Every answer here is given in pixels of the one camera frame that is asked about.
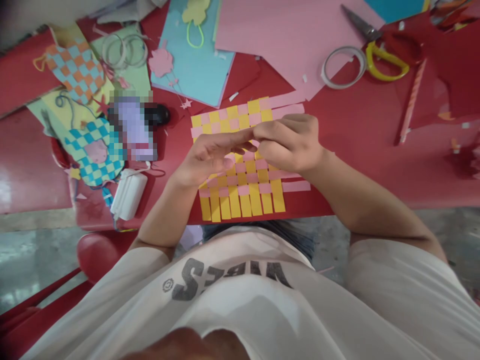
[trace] yellow string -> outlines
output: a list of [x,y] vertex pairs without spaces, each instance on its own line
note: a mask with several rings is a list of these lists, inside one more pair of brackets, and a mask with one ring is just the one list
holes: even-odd
[[186,27],[186,42],[188,43],[188,45],[190,45],[192,48],[194,49],[200,49],[203,45],[204,45],[204,32],[202,31],[202,28],[200,27],[200,25],[198,25],[198,31],[200,31],[200,36],[201,36],[201,43],[200,45],[193,45],[191,42],[190,42],[190,25],[192,24],[192,20],[190,20],[190,22],[188,23],[188,26]]
[[[35,69],[37,69],[39,72],[42,72],[42,73],[43,73],[43,72],[45,71],[45,63],[47,62],[46,57],[47,57],[47,54],[44,53],[42,56],[37,57],[36,59],[33,59],[33,66],[34,66]],[[43,61],[41,62],[41,68],[39,68],[39,67],[37,66],[37,61],[39,61],[39,60],[43,60]]]

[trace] light blue card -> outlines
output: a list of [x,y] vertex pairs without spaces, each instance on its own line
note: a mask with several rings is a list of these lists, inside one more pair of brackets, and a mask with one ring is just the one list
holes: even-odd
[[[187,42],[187,25],[182,20],[182,13],[187,7],[187,0],[170,2],[165,26],[161,34],[159,47],[167,41],[166,49],[173,56],[172,72],[159,78],[151,73],[151,84],[156,88],[178,92],[189,99],[218,107],[222,101],[225,83],[232,66],[234,52],[218,51],[216,55],[213,34],[217,18],[219,0],[211,0],[206,10],[206,19],[201,24],[203,46],[193,48]],[[200,45],[202,38],[199,28],[190,25],[190,42]],[[178,79],[173,90],[169,83]]]
[[425,0],[365,0],[387,24],[420,14]]

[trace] tiled floor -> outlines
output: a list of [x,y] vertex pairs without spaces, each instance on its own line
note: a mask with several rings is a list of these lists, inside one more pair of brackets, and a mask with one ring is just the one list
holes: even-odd
[[[467,289],[480,289],[480,209],[421,210],[417,213],[442,242],[462,283]],[[78,266],[77,241],[85,234],[78,227],[68,227],[72,225],[70,210],[4,216],[9,218],[0,216],[0,314],[75,269]],[[313,266],[317,271],[334,267],[324,275],[342,285],[349,232],[334,216],[318,220],[321,231],[315,240]],[[67,228],[55,228],[63,225]],[[85,280],[82,273],[77,275],[41,306]]]

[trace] tape roll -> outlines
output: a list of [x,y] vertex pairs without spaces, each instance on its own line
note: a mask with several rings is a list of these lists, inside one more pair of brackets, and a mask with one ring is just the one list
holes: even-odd
[[[351,54],[351,55],[355,56],[358,59],[358,61],[360,62],[360,72],[358,73],[357,77],[352,82],[349,82],[349,83],[346,83],[346,84],[334,83],[327,76],[327,64],[328,64],[329,60],[333,56],[335,56],[337,54],[340,54],[340,53]],[[334,52],[332,52],[330,55],[328,55],[325,62],[323,63],[323,66],[321,67],[321,79],[323,80],[323,82],[329,88],[332,88],[332,89],[335,89],[335,90],[343,90],[343,89],[347,89],[347,88],[351,87],[353,84],[355,84],[357,81],[359,81],[362,78],[362,76],[365,74],[366,70],[367,70],[367,57],[365,56],[364,52],[362,50],[360,50],[359,48],[354,47],[354,46],[343,46],[343,47],[339,47]]]

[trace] checkered paper weave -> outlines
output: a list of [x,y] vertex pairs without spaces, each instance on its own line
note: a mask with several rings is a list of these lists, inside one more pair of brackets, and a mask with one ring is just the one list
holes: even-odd
[[[113,145],[111,131],[113,129],[109,122],[98,117],[89,122],[85,130],[70,130],[69,137],[65,138],[66,150],[80,165],[80,176],[89,186],[99,186],[106,180],[115,179],[125,165],[124,161],[111,158],[110,151]],[[102,163],[94,163],[84,149],[86,145],[97,140],[103,140],[109,149],[108,157]]]
[[88,104],[105,83],[104,69],[84,40],[77,39],[68,48],[51,45],[46,55],[48,68],[79,103]]

